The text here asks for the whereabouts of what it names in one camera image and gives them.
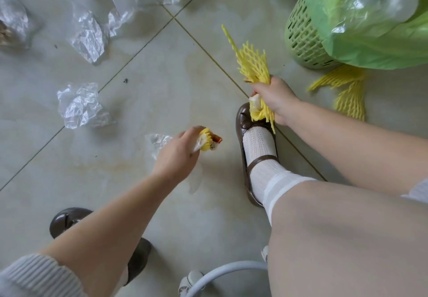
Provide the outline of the person's right hand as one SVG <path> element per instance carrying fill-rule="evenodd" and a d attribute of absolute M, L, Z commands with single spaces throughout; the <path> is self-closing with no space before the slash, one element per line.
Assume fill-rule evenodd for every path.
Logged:
<path fill-rule="evenodd" d="M 281 78 L 279 78 L 279 89 L 276 91 L 279 93 L 279 119 L 275 119 L 275 122 L 282 126 L 292 127 L 295 113 L 302 101 Z"/>

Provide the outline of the grey knit left sleeve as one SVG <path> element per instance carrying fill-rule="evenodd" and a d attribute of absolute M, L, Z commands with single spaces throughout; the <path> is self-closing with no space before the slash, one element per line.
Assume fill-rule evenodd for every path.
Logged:
<path fill-rule="evenodd" d="M 83 284 L 66 266 L 31 254 L 0 271 L 0 297 L 88 297 Z"/>

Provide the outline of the clear plastic bag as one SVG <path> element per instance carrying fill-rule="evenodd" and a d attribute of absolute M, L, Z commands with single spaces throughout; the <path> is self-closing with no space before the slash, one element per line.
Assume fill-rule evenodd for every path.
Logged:
<path fill-rule="evenodd" d="M 422 0 L 339 0 L 333 35 L 379 37 L 417 13 Z"/>

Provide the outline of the brown leather left shoe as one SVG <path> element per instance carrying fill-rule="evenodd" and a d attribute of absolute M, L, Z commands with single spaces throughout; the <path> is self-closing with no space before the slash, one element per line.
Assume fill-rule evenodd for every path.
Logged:
<path fill-rule="evenodd" d="M 56 239 L 63 232 L 80 222 L 91 213 L 93 213 L 93 211 L 87 208 L 72 207 L 63 209 L 57 213 L 51 221 L 49 227 L 51 237 Z M 120 284 L 120 288 L 129 284 L 141 274 L 147 265 L 151 250 L 152 244 L 147 239 L 141 238 L 127 264 L 127 274 L 125 275 L 126 283 Z"/>

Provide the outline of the grey knit sleeve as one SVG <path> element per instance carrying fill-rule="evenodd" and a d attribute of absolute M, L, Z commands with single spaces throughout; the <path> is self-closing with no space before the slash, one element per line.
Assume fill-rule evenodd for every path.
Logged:
<path fill-rule="evenodd" d="M 0 297 L 88 297 L 83 284 L 66 266 L 31 254 L 0 271 Z"/>
<path fill-rule="evenodd" d="M 401 195 L 401 197 L 428 204 L 428 178 L 418 183 L 408 194 Z"/>

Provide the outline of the person's right forearm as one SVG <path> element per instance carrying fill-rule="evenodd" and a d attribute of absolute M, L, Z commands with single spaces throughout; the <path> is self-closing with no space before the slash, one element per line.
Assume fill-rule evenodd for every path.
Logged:
<path fill-rule="evenodd" d="M 428 139 L 303 101 L 290 128 L 356 187 L 401 196 L 428 178 Z"/>

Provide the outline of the small clear plastic wrap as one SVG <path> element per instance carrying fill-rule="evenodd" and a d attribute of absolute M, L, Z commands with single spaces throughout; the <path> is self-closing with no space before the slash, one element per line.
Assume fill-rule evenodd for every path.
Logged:
<path fill-rule="evenodd" d="M 147 134 L 145 139 L 149 154 L 154 160 L 157 160 L 159 152 L 172 140 L 172 137 L 169 135 L 151 133 Z"/>

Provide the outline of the small yellow foam scrap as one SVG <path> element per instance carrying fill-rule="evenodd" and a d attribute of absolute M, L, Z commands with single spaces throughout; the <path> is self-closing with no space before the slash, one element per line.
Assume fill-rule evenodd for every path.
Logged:
<path fill-rule="evenodd" d="M 204 128 L 196 142 L 195 150 L 209 151 L 215 150 L 222 143 L 222 137 L 211 132 L 209 128 Z"/>

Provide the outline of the person's left hand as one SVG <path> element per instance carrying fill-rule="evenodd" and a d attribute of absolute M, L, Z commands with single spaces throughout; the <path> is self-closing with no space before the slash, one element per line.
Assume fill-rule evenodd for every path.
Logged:
<path fill-rule="evenodd" d="M 199 150 L 193 154 L 181 151 L 178 148 L 177 139 L 178 136 L 174 137 L 161 149 L 150 175 L 150 177 L 174 187 L 190 175 L 200 155 Z"/>

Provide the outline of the grey knit right sleeve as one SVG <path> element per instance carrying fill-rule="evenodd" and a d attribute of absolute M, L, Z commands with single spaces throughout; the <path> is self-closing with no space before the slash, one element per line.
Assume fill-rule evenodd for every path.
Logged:
<path fill-rule="evenodd" d="M 401 197 L 428 204 L 428 178 L 418 183 L 408 194 L 401 195 Z"/>

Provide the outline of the green plastic bag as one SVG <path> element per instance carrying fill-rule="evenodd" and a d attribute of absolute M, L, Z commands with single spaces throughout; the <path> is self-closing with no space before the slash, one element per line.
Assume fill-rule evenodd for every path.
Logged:
<path fill-rule="evenodd" d="M 305 0 L 326 52 L 345 64 L 393 70 L 428 63 L 428 0 L 403 24 L 379 37 L 333 35 L 339 0 Z"/>

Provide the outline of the brown leather right shoe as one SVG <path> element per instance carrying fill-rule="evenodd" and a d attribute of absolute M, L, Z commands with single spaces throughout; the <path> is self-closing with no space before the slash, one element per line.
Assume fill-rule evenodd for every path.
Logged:
<path fill-rule="evenodd" d="M 276 146 L 276 136 L 275 136 L 275 134 L 271 128 L 271 124 L 269 122 L 262 121 L 262 120 L 252 121 L 249 109 L 250 109 L 249 103 L 245 103 L 239 108 L 239 110 L 237 112 L 237 116 L 236 116 L 236 122 L 235 122 L 236 134 L 237 134 L 237 138 L 238 138 L 240 149 L 241 149 L 241 157 L 242 157 L 242 165 L 243 165 L 243 179 L 244 179 L 245 188 L 247 190 L 247 196 L 249 198 L 249 201 L 254 206 L 263 207 L 262 203 L 259 202 L 253 194 L 254 192 L 253 192 L 252 185 L 250 182 L 250 172 L 253 170 L 253 168 L 257 164 L 261 163 L 262 161 L 272 159 L 272 160 L 279 162 L 278 155 L 277 155 L 278 151 L 277 151 L 277 146 Z M 251 129 L 253 127 L 264 128 L 270 133 L 270 136 L 273 138 L 273 141 L 274 141 L 275 154 L 264 154 L 261 157 L 256 158 L 254 161 L 252 161 L 248 165 L 245 150 L 244 150 L 244 145 L 243 145 L 243 135 L 245 134 L 245 132 L 247 132 L 249 129 Z"/>

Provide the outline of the yellow foam fruit net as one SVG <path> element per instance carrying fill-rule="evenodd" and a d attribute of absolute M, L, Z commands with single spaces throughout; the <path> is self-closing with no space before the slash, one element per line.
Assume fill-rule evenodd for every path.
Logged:
<path fill-rule="evenodd" d="M 228 33 L 224 25 L 221 26 L 228 42 L 233 48 L 238 62 L 238 70 L 244 76 L 244 82 L 249 84 L 262 83 L 271 84 L 271 77 L 268 71 L 266 52 L 260 54 L 248 41 L 238 48 Z M 275 131 L 274 112 L 267 106 L 259 94 L 254 94 L 249 98 L 249 113 L 252 121 L 265 121 L 270 124 L 273 134 Z"/>

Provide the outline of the torn yellow foam net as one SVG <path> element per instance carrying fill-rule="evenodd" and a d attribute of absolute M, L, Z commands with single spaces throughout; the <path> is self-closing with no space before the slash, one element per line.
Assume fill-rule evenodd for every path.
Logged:
<path fill-rule="evenodd" d="M 307 91 L 315 92 L 322 87 L 329 87 L 331 90 L 340 89 L 334 101 L 334 109 L 347 117 L 365 121 L 366 77 L 367 73 L 363 68 L 342 65 L 313 82 Z"/>

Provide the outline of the white knit right sock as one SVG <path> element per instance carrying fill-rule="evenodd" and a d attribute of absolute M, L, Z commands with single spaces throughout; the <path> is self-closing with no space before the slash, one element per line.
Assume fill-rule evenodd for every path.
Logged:
<path fill-rule="evenodd" d="M 265 209 L 272 224 L 276 202 L 300 183 L 315 179 L 297 175 L 279 163 L 274 136 L 265 127 L 254 126 L 245 130 L 242 148 L 249 195 L 256 205 Z"/>

